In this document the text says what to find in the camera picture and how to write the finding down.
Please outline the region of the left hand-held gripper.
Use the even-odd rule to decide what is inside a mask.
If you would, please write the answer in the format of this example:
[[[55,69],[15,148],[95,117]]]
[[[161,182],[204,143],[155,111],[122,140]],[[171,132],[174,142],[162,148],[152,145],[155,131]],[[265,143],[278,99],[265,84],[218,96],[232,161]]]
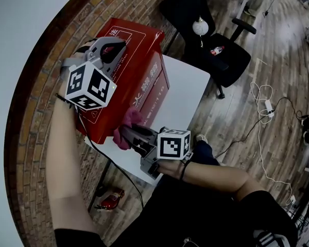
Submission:
[[[105,73],[114,71],[125,50],[125,40],[101,37],[82,58],[64,59],[61,75],[65,88],[60,95],[83,111],[107,107],[116,84]]]

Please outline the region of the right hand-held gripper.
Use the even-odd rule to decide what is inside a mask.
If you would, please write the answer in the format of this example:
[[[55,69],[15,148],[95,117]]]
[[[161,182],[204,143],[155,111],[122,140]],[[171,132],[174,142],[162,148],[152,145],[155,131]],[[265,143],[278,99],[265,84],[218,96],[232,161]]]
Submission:
[[[191,157],[191,132],[163,128],[158,133],[141,125],[122,127],[122,136],[141,156],[140,169],[156,179],[160,160],[184,160]]]

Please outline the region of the pink cloth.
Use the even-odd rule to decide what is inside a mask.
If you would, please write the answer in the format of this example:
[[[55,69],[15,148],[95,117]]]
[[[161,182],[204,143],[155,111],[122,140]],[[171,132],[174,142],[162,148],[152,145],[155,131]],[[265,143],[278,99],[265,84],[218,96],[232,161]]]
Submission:
[[[132,124],[140,124],[142,120],[142,114],[135,107],[130,107],[126,111],[121,124],[113,131],[113,142],[122,150],[131,149],[131,145],[123,138],[120,128],[122,126],[132,127]]]

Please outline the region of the red fire extinguisher box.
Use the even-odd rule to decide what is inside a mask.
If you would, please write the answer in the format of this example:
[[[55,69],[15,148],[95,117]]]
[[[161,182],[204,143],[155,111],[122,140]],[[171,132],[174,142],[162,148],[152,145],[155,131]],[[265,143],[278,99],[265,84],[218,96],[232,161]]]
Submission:
[[[160,48],[163,31],[111,18],[98,37],[117,37],[127,44],[113,72],[117,89],[108,106],[81,112],[82,122],[77,123],[77,130],[102,145],[108,136],[113,136],[130,107],[141,113],[142,125],[150,127],[169,90],[169,80]]]

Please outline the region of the person's left forearm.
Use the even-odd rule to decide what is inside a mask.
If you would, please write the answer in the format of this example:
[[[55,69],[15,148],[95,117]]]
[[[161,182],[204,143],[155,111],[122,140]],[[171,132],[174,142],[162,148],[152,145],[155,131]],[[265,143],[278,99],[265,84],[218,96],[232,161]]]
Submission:
[[[75,110],[58,97],[51,117],[46,183],[54,229],[95,233],[82,196]]]

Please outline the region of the person's right forearm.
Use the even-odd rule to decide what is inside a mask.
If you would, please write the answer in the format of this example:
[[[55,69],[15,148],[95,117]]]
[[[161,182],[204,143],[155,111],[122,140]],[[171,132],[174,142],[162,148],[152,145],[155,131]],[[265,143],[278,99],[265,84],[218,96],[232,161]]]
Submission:
[[[264,190],[247,172],[228,166],[191,162],[184,166],[180,179],[190,184],[230,194],[237,201],[241,201],[255,191]]]

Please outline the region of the red fire extinguisher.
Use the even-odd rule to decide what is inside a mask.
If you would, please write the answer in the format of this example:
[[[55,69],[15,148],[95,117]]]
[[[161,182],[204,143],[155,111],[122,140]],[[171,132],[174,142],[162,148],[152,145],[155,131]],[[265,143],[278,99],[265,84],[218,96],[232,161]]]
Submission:
[[[111,190],[108,195],[94,208],[95,209],[104,209],[104,210],[113,210],[115,209],[120,199],[125,195],[125,191],[120,188],[114,188]]]

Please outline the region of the person's right hand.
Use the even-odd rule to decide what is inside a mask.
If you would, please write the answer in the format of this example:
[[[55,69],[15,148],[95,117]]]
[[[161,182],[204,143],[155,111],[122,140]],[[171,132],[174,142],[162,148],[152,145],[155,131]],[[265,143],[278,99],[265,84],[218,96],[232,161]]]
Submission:
[[[160,160],[158,172],[180,179],[182,170],[184,169],[184,162],[180,160]]]

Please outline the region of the person's beige shoe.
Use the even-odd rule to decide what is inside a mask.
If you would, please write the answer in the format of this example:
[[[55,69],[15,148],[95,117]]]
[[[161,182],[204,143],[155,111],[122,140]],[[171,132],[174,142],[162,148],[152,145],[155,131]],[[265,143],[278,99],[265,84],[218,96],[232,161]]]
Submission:
[[[194,141],[195,143],[198,143],[198,142],[205,142],[206,144],[208,143],[207,138],[203,134],[200,134],[200,133],[194,136]]]

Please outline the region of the person's dark trouser leg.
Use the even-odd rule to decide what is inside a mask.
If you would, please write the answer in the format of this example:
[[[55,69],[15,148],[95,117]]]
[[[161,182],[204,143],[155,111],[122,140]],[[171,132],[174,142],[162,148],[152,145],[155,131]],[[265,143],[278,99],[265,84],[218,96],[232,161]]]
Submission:
[[[203,165],[220,166],[220,163],[213,157],[212,147],[203,140],[196,142],[191,162]]]

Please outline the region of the black left wrist band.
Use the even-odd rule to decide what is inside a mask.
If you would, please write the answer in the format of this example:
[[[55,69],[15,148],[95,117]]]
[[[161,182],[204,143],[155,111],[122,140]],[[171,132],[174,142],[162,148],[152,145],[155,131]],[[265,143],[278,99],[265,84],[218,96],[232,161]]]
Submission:
[[[55,96],[56,96],[59,100],[61,100],[62,102],[67,103],[67,104],[69,105],[69,108],[70,108],[70,109],[74,106],[73,103],[71,103],[69,100],[66,100],[64,97],[62,97],[62,96],[59,95],[58,93],[56,93]]]

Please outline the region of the person's dark shirt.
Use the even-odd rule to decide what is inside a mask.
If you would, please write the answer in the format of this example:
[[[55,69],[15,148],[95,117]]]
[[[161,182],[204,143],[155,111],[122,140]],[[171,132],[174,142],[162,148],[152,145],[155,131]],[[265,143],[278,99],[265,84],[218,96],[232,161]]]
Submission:
[[[297,245],[297,229],[266,191],[241,201],[164,176],[141,214],[109,247],[256,247],[255,230],[269,231]],[[56,229],[57,247],[106,247],[96,233]],[[183,245],[183,240],[191,242]]]

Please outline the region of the white round ornament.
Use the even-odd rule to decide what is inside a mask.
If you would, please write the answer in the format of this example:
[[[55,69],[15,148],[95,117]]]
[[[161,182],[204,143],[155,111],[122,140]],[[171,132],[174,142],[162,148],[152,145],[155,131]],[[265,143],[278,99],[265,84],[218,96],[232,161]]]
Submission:
[[[209,26],[201,17],[192,25],[193,32],[198,36],[203,36],[209,31]]]

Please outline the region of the black office chair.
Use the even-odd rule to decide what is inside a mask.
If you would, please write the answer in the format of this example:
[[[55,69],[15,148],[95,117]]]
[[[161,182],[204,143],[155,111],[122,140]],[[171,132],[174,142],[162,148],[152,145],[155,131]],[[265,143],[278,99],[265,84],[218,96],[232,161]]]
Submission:
[[[207,0],[163,0],[159,9],[185,41],[184,60],[209,73],[218,87],[218,98],[223,99],[225,95],[222,89],[231,86],[251,60],[250,54],[235,41],[243,30],[256,34],[256,29],[241,19],[233,18],[232,23],[237,25],[237,28],[231,38],[216,33]],[[207,34],[202,36],[203,48],[200,37],[192,29],[193,23],[199,17],[209,26]],[[225,49],[216,56],[212,55],[210,50],[218,46],[224,46]]]

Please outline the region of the person's grey white shoe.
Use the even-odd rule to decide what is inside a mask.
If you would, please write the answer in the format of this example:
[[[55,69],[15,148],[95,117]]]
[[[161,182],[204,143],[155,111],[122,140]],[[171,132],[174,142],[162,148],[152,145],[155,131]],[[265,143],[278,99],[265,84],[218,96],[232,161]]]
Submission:
[[[253,238],[256,242],[256,247],[290,247],[285,236],[273,234],[269,231],[255,230]]]

